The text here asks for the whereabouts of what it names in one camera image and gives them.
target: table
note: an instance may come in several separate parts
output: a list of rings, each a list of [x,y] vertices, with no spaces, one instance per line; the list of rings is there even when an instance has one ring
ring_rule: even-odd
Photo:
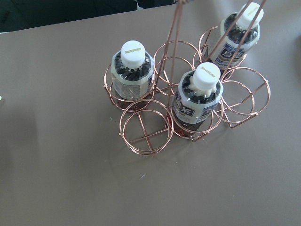
[[[201,33],[244,0],[184,6],[180,38]],[[0,224],[301,224],[301,4],[268,1],[244,65],[271,101],[258,117],[197,143],[174,136],[155,156],[131,152],[121,111],[103,89],[111,56],[130,39],[166,41],[175,6],[0,35]]]

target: dark tile floor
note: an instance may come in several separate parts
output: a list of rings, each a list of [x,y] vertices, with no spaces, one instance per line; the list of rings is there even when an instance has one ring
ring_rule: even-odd
[[[172,4],[175,0],[0,0],[0,32]]]

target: table surface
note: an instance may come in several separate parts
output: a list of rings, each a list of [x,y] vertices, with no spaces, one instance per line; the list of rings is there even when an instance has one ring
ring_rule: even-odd
[[[197,45],[245,2],[185,5],[180,39]],[[267,108],[155,156],[119,136],[103,73],[127,40],[153,55],[175,6],[1,34],[0,225],[300,225],[301,4],[264,9],[243,65],[269,80]]]

